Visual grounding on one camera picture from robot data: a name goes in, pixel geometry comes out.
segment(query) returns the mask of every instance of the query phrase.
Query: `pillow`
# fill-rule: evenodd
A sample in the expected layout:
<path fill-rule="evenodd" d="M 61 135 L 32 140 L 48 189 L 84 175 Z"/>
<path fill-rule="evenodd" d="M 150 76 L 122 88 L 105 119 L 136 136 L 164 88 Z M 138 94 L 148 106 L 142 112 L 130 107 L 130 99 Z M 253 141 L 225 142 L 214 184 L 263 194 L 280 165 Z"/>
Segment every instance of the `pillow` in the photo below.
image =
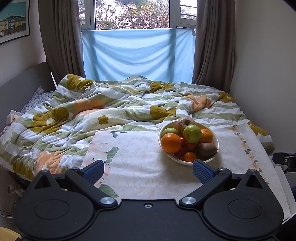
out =
<path fill-rule="evenodd" d="M 43 102 L 47 101 L 52 96 L 52 94 L 53 91 L 44 92 L 41 86 L 39 86 L 33 94 L 32 98 L 30 99 L 29 103 L 22 108 L 20 113 L 23 115 L 27 113 L 29 110 L 33 109 L 34 107 L 41 105 Z"/>

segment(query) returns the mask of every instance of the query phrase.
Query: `light blue cloth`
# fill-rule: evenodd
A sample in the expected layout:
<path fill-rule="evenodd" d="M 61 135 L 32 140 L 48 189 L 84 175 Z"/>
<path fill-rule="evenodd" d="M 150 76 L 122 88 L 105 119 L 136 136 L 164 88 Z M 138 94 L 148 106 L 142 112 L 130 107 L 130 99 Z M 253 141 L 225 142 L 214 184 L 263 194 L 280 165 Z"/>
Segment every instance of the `light blue cloth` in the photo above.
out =
<path fill-rule="evenodd" d="M 133 74 L 163 82 L 192 82 L 193 29 L 82 31 L 86 77 L 124 80 Z"/>

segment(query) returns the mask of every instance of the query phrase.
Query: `blue gripper pad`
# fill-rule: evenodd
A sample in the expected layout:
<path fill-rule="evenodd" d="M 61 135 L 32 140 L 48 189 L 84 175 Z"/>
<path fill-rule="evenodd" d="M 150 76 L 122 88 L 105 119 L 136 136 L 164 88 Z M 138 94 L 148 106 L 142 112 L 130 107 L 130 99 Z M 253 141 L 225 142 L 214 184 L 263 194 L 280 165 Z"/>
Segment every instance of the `blue gripper pad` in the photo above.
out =
<path fill-rule="evenodd" d="M 80 175 L 91 184 L 95 184 L 97 180 L 103 176 L 103 174 L 104 163 L 101 160 L 97 160 L 80 170 Z"/>
<path fill-rule="evenodd" d="M 199 159 L 196 159 L 193 162 L 192 168 L 193 174 L 202 184 L 205 184 L 217 174 L 216 169 L 209 167 L 206 163 Z"/>

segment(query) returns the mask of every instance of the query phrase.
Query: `kiwi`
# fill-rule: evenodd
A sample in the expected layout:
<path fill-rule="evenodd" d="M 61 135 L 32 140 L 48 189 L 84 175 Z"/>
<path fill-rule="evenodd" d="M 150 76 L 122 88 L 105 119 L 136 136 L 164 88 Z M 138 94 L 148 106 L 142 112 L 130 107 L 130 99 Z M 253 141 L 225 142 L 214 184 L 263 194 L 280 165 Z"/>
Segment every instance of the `kiwi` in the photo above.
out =
<path fill-rule="evenodd" d="M 215 144 L 209 142 L 201 143 L 196 147 L 196 154 L 203 161 L 210 159 L 217 151 Z"/>

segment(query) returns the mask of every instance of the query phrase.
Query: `orange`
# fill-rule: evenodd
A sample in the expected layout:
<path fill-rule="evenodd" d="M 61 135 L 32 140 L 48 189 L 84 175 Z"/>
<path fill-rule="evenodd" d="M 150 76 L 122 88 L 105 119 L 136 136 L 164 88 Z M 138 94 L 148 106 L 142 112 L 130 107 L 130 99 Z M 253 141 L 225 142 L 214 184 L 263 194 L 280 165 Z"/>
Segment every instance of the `orange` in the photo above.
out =
<path fill-rule="evenodd" d="M 178 135 L 174 133 L 168 133 L 161 138 L 160 145 L 164 151 L 168 153 L 174 153 L 180 150 L 181 140 Z"/>
<path fill-rule="evenodd" d="M 195 151 L 197 144 L 187 142 L 185 145 L 186 151 Z"/>
<path fill-rule="evenodd" d="M 197 159 L 197 156 L 194 152 L 186 152 L 184 155 L 184 161 L 193 162 L 195 159 Z"/>
<path fill-rule="evenodd" d="M 202 136 L 201 136 L 200 140 L 198 141 L 198 144 L 204 143 L 204 142 L 212 143 L 212 141 L 213 141 L 212 132 L 208 129 L 202 129 L 201 131 L 202 131 Z"/>

